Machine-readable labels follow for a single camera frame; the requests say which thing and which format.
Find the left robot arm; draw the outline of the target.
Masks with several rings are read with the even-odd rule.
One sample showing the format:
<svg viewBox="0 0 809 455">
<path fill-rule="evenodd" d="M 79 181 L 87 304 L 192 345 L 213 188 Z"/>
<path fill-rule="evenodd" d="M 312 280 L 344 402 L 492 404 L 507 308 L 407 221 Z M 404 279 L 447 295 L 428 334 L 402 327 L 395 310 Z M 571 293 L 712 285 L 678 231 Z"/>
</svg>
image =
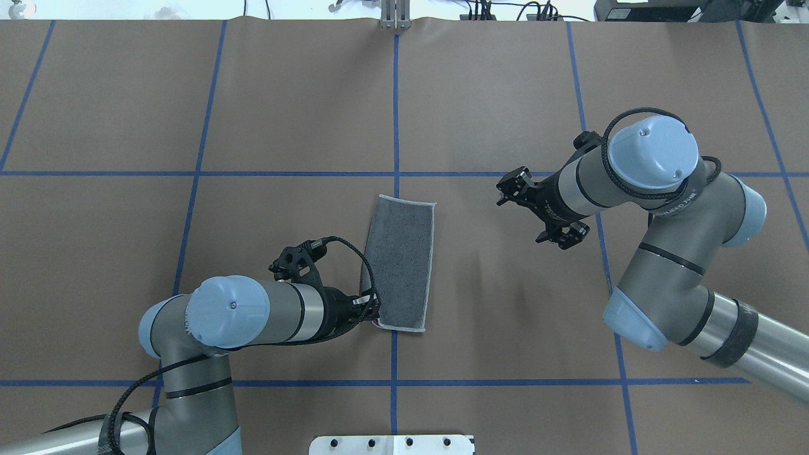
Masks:
<svg viewBox="0 0 809 455">
<path fill-rule="evenodd" d="M 313 284 L 211 277 L 149 308 L 138 328 L 161 366 L 106 415 L 2 446 L 3 454 L 240 454 L 230 354 L 321 343 L 376 317 L 374 289 L 346 296 Z"/>
</svg>

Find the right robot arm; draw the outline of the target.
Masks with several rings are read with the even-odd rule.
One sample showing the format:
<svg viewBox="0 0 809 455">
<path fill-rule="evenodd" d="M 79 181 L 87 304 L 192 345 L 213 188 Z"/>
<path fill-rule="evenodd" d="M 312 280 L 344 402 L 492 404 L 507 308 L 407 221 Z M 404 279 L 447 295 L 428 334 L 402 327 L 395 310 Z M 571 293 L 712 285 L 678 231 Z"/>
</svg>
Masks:
<svg viewBox="0 0 809 455">
<path fill-rule="evenodd" d="M 603 133 L 584 131 L 560 170 L 535 182 L 518 167 L 497 182 L 544 224 L 537 243 L 561 250 L 589 233 L 585 219 L 633 203 L 649 219 L 603 321 L 640 348 L 673 343 L 702 361 L 807 403 L 807 335 L 702 284 L 720 248 L 746 244 L 767 217 L 763 196 L 700 155 L 686 123 L 658 107 L 619 113 Z"/>
</svg>

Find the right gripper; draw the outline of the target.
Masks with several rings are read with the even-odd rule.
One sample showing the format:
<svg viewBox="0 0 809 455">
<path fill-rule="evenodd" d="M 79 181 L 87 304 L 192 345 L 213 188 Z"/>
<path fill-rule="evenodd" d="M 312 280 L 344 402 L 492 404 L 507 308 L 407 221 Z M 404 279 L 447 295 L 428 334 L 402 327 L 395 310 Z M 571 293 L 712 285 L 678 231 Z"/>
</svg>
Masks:
<svg viewBox="0 0 809 455">
<path fill-rule="evenodd" d="M 561 250 L 569 250 L 583 242 L 590 227 L 583 222 L 586 216 L 574 211 L 563 201 L 559 190 L 560 175 L 557 172 L 536 182 L 528 167 L 518 167 L 497 182 L 500 197 L 496 205 L 514 202 L 528 209 L 544 224 L 544 229 L 535 238 L 535 242 L 550 242 Z"/>
</svg>

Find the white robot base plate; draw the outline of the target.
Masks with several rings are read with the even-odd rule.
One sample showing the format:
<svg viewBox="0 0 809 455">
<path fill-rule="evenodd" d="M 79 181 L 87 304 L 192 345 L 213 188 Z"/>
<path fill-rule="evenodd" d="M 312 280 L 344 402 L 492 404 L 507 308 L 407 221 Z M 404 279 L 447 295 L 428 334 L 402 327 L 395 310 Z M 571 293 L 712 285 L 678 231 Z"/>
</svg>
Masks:
<svg viewBox="0 0 809 455">
<path fill-rule="evenodd" d="M 472 435 L 333 435 L 316 437 L 309 454 L 475 454 Z"/>
</svg>

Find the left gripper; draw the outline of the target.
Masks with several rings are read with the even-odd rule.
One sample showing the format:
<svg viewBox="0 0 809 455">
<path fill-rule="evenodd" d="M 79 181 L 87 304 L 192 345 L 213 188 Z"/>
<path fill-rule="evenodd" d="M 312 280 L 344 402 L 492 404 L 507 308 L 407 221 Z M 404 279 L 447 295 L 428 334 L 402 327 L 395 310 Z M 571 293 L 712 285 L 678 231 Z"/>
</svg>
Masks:
<svg viewBox="0 0 809 455">
<path fill-rule="evenodd" d="M 359 296 L 347 296 L 333 287 L 326 287 L 327 328 L 326 339 L 335 339 L 362 322 L 372 322 L 379 317 L 381 300 L 377 289 L 371 287 Z"/>
</svg>

